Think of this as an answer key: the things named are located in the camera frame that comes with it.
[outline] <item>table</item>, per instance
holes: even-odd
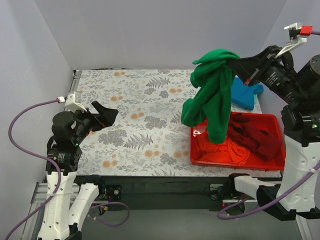
[[[79,175],[227,177],[280,177],[279,171],[198,166],[190,162],[190,128],[181,124],[182,105],[197,93],[190,83],[193,70],[83,70],[78,74],[81,102],[93,109],[97,100],[118,109],[112,127],[91,132],[82,142]],[[233,112],[262,113],[235,105]]]

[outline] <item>orange cloth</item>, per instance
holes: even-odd
[[[209,140],[208,131],[195,137],[196,159],[203,162],[245,164],[250,151],[227,137],[221,144]]]

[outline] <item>folded cloth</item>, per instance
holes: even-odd
[[[255,107],[255,94],[260,94],[263,91],[262,84],[248,86],[240,78],[236,77],[231,89],[231,102],[244,109],[253,110]]]
[[[269,132],[258,129],[241,113],[231,113],[227,135],[237,144],[264,156],[267,160],[272,160],[283,144]]]
[[[228,59],[239,59],[239,56],[217,49],[193,62],[200,65],[191,74],[190,81],[201,89],[182,107],[184,125],[195,127],[208,118],[209,139],[215,144],[222,144],[226,139],[231,111],[231,87],[236,75],[226,65]]]
[[[221,144],[212,143],[208,132],[205,131],[195,137],[195,156],[198,161],[215,163],[245,164],[250,151],[239,146],[230,137]]]

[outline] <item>red connector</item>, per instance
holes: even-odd
[[[303,25],[301,27],[301,31],[300,31],[300,35],[301,36],[310,36],[310,34],[312,33],[312,26],[307,26],[307,25]]]

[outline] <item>dark red cloth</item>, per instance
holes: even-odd
[[[241,113],[230,114],[227,135],[237,144],[266,157],[267,160],[272,160],[282,146],[282,141],[269,132],[258,129]]]

